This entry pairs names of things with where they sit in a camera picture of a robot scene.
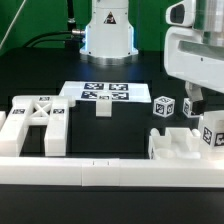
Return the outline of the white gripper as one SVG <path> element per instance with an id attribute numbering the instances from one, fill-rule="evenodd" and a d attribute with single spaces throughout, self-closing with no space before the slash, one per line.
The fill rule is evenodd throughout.
<path id="1" fill-rule="evenodd" d="M 224 0 L 181 0 L 167 8 L 166 22 L 164 67 L 186 81 L 190 110 L 201 115 L 201 87 L 224 93 Z"/>

